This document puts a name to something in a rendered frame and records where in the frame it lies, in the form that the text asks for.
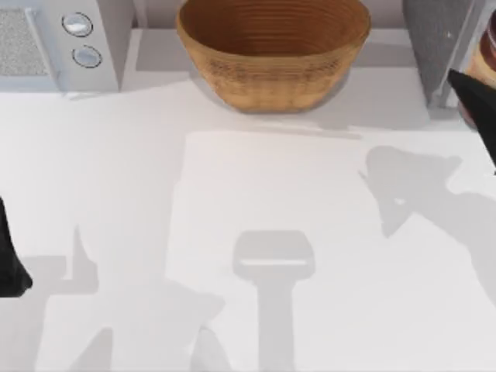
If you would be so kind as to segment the woven wooden basket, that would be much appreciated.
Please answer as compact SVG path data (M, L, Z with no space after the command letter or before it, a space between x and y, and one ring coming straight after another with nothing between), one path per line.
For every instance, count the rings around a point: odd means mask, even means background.
M370 34L361 0L184 0L177 34L200 76L241 112L301 112L343 79Z

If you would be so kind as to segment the microwave door with speckled window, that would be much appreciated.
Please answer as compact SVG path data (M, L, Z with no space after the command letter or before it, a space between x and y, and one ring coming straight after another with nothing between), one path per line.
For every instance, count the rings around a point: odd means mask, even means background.
M0 0L0 91L57 90L59 69L35 0Z

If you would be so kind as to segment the small microwave knob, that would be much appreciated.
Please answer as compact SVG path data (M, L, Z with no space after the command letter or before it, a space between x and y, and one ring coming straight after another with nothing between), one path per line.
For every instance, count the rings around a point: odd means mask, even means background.
M102 63L102 55L92 46L81 46L71 52L73 61L80 67L93 69Z

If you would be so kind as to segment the large microwave knob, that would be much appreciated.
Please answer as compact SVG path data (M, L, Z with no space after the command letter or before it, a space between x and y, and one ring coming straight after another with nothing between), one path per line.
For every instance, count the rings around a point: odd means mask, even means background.
M81 12L64 15L61 19L61 25L66 33L79 38L89 36L94 28L91 19Z

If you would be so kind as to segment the pale microwave oven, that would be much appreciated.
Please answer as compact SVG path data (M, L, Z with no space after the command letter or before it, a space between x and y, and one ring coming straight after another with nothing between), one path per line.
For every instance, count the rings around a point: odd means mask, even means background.
M8 90L10 92L103 93L121 88L129 41L135 20L133 0L35 0L46 18L47 40L59 69L57 90ZM81 12L93 23L92 33L84 38L71 36L61 25L64 15ZM72 50L84 45L102 55L102 63L93 69L78 66Z

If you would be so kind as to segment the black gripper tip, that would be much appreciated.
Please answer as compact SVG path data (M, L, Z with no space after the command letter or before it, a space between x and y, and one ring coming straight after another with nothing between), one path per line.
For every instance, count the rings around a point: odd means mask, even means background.
M0 298L20 298L32 286L33 279L13 245L5 204L0 197Z

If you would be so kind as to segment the brown and tan jar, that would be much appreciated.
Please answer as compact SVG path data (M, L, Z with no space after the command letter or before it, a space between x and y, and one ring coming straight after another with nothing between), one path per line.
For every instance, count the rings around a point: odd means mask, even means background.
M464 73L496 88L496 19L488 22Z

